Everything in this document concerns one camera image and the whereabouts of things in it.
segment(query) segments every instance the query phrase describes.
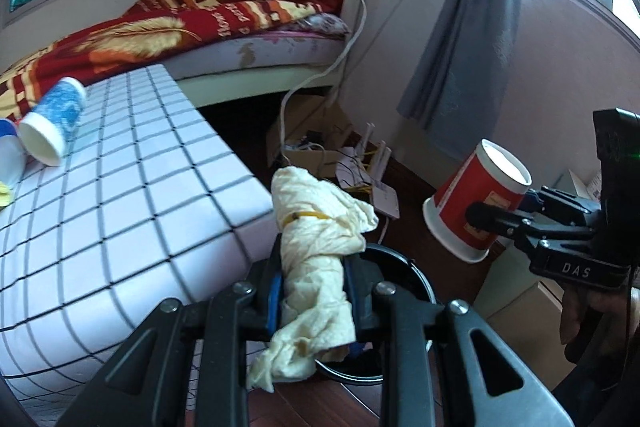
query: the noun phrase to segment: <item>beige cloth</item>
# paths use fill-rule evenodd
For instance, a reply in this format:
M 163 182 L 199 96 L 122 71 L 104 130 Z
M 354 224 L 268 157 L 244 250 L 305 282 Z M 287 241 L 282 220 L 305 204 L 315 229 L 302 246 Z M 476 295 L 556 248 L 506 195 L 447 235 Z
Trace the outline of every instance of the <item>beige cloth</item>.
M 351 303 L 342 290 L 340 256 L 364 251 L 362 234 L 378 225 L 369 203 L 330 182 L 318 181 L 305 169 L 279 169 L 271 194 L 282 230 L 282 324 L 247 377 L 247 387 L 270 393 L 274 382 L 313 375 L 316 358 L 329 362 L 346 355 L 346 348 L 340 346 L 355 341 L 355 330 Z M 282 229 L 294 212 L 318 212 L 330 219 L 301 216 Z

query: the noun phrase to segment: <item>red blanket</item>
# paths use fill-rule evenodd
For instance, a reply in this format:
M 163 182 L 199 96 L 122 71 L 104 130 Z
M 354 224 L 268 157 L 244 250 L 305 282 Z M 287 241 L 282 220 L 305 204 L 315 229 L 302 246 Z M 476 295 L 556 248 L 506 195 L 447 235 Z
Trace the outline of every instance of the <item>red blanket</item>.
M 316 3 L 269 0 L 126 14 L 66 36 L 11 66 L 0 76 L 0 118 L 23 117 L 64 76 L 88 86 L 204 44 L 321 11 Z

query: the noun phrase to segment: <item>white tablecloth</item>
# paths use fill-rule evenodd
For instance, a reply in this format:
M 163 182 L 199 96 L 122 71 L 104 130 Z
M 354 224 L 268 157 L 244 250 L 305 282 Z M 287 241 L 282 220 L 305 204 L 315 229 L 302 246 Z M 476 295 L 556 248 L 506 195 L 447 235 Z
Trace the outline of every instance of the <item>white tablecloth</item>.
M 90 86 L 63 165 L 33 161 L 16 195 L 0 211 L 0 371 L 41 425 L 162 299 L 209 298 L 276 235 L 267 190 L 162 66 Z

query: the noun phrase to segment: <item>human hand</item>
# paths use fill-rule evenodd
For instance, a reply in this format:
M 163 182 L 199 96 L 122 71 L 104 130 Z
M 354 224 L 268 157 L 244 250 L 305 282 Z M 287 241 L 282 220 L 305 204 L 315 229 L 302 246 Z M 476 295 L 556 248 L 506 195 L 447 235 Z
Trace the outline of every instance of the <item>human hand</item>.
M 598 346 L 601 356 L 615 355 L 625 349 L 627 289 L 614 293 L 603 293 L 585 288 L 567 286 L 562 296 L 560 318 L 560 341 L 569 344 L 580 331 L 587 308 L 603 313 L 607 319 L 607 331 Z M 640 290 L 632 288 L 629 337 L 640 323 Z

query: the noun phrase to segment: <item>yellow object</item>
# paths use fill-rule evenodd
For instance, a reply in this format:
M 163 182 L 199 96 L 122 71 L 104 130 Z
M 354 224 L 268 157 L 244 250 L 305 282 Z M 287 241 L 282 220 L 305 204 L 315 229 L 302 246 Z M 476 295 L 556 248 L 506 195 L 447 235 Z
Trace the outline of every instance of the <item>yellow object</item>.
M 0 182 L 0 207 L 9 206 L 14 201 L 14 192 Z
M 308 216 L 308 217 L 317 217 L 318 219 L 331 219 L 330 216 L 327 216 L 326 214 L 323 214 L 322 212 L 293 212 L 292 214 L 289 214 L 289 216 L 285 217 L 282 220 L 282 227 L 286 227 L 287 225 L 289 225 L 290 223 L 293 223 L 295 220 L 300 219 L 300 217 L 303 216 Z

